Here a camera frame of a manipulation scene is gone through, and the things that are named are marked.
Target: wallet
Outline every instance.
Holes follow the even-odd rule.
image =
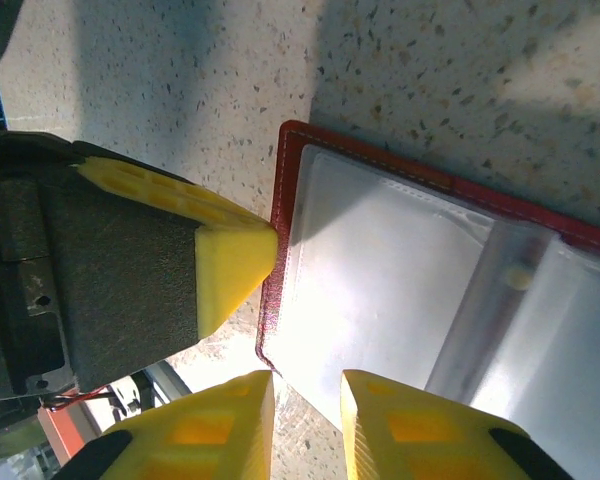
[[[271,222],[256,350],[336,427],[342,371],[365,370],[600,478],[600,228],[298,121]]]

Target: red leather edge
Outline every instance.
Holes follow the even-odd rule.
[[[560,232],[563,240],[570,245],[600,251],[600,228],[598,227],[427,167],[414,160],[399,157],[359,140],[297,120],[289,120],[280,127],[271,207],[271,223],[279,237],[278,258],[273,272],[262,287],[256,343],[256,353],[273,369],[275,366],[266,355],[266,337],[268,333],[275,331],[278,322],[300,159],[303,148],[308,144],[345,154],[349,158],[355,158],[426,187],[466,200],[493,213],[544,225]]]

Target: speckled floor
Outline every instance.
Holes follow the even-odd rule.
[[[600,0],[26,0],[0,85],[12,129],[262,216],[298,118],[600,225]],[[192,388],[262,367],[257,298],[172,358]],[[276,388],[273,478],[344,478],[339,433]]]

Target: screw hole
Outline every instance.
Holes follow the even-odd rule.
[[[51,299],[49,297],[47,297],[46,295],[42,295],[41,297],[38,297],[38,299],[36,300],[36,304],[40,305],[41,307],[46,307],[50,303],[51,303]]]

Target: yellow plastic pad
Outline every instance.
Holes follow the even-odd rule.
[[[102,480],[265,480],[271,471],[271,372],[257,371],[120,422],[131,444]]]
[[[195,243],[198,334],[204,338],[269,275],[276,261],[278,237],[272,228],[201,227],[196,230]]]
[[[341,407],[349,480],[527,480],[491,439],[498,417],[371,373],[347,370]]]
[[[275,230],[226,198],[120,160],[90,157],[77,168],[106,192],[204,224],[195,231],[200,339],[216,331],[273,269]]]

